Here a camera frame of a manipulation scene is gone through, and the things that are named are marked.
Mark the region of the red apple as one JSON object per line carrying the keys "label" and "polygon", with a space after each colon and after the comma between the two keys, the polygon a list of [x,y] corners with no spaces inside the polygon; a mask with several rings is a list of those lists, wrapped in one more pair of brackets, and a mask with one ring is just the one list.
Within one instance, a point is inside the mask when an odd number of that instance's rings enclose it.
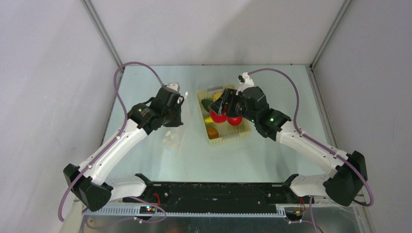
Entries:
{"label": "red apple", "polygon": [[225,114],[219,115],[215,113],[213,110],[210,110],[209,115],[212,121],[215,123],[224,123],[227,121],[227,116]]}

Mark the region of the clear dotted zip bag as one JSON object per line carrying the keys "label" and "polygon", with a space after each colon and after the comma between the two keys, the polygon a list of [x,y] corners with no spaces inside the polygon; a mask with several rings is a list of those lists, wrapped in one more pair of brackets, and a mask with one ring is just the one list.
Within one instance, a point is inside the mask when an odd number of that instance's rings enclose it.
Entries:
{"label": "clear dotted zip bag", "polygon": [[187,131],[190,128],[190,122],[191,122],[191,115],[190,115],[190,110],[189,110],[189,101],[188,101],[188,91],[185,92],[184,94],[184,103],[182,104],[182,112],[181,112],[181,120],[183,122],[183,125],[178,126],[177,128],[165,128],[164,135],[162,137],[162,146],[167,150],[167,151],[174,151],[177,153],[181,153],[183,149],[183,143],[185,136],[187,134]]}

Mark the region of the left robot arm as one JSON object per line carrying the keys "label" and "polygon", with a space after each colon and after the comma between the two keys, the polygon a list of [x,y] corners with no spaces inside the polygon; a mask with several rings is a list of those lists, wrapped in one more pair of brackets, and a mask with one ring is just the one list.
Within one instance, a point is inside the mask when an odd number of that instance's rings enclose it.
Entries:
{"label": "left robot arm", "polygon": [[108,202],[137,197],[141,202],[153,198],[154,190],[143,175],[109,180],[115,165],[137,143],[161,127],[181,126],[184,96],[179,85],[161,87],[155,97],[134,105],[126,114],[122,126],[89,158],[78,166],[68,164],[63,174],[72,192],[90,211],[102,209]]}

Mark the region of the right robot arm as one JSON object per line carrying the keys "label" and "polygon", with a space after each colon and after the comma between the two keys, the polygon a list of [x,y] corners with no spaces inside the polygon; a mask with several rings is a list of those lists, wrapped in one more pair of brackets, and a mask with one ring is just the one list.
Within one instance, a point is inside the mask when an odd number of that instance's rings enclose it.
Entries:
{"label": "right robot arm", "polygon": [[249,87],[239,93],[227,88],[209,107],[212,114],[252,122],[262,137],[294,149],[321,168],[323,175],[291,175],[282,190],[285,201],[295,203],[305,196],[328,196],[339,205],[349,206],[366,186],[363,154],[347,153],[310,137],[289,116],[270,108],[259,87]]}

